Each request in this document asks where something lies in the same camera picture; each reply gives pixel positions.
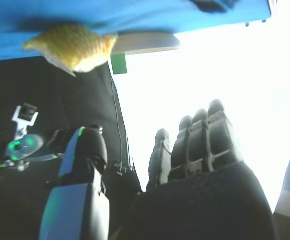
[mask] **bright white background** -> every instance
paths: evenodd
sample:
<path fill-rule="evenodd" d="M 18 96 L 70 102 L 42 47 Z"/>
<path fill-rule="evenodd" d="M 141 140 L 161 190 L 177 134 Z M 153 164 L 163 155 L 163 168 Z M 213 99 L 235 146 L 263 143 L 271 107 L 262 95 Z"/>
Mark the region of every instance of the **bright white background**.
<path fill-rule="evenodd" d="M 220 99 L 245 162 L 275 209 L 290 159 L 290 0 L 266 23 L 224 25 L 177 34 L 178 50 L 126 57 L 114 75 L 142 188 L 154 137 Z"/>

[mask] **green square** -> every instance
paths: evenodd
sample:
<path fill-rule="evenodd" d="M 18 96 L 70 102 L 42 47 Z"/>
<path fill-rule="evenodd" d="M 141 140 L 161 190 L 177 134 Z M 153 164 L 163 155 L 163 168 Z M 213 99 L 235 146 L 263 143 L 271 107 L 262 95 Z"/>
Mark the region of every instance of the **green square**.
<path fill-rule="evenodd" d="M 126 74 L 127 65 L 125 53 L 116 53 L 111 55 L 111 66 L 114 74 Z"/>

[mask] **orange patterned wrapper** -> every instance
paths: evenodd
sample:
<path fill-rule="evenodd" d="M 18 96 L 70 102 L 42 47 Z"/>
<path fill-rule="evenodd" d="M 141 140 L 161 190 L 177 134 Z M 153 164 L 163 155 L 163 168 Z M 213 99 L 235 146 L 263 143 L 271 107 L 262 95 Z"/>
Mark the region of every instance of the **orange patterned wrapper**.
<path fill-rule="evenodd" d="M 76 24 L 57 26 L 23 44 L 41 53 L 48 62 L 71 75 L 89 72 L 105 63 L 117 35 L 99 35 Z"/>

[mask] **yellow bag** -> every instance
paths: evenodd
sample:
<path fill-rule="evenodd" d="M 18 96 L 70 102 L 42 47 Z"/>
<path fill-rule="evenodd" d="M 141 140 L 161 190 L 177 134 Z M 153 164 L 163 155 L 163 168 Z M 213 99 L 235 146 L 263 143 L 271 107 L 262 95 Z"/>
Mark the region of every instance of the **yellow bag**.
<path fill-rule="evenodd" d="M 34 49 L 48 62 L 67 73 L 89 72 L 105 63 L 117 35 L 98 35 L 76 24 L 57 26 L 25 42 L 24 49 Z"/>

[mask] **blue tablecloth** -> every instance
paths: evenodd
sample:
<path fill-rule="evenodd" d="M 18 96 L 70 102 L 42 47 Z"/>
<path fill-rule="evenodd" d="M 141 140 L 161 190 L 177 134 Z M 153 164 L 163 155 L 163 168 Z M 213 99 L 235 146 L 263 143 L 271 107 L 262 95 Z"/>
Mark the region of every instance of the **blue tablecloth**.
<path fill-rule="evenodd" d="M 268 0 L 240 0 L 227 13 L 205 13 L 189 0 L 0 0 L 0 60 L 36 56 L 21 44 L 59 23 L 88 24 L 98 33 L 180 33 L 263 20 Z"/>

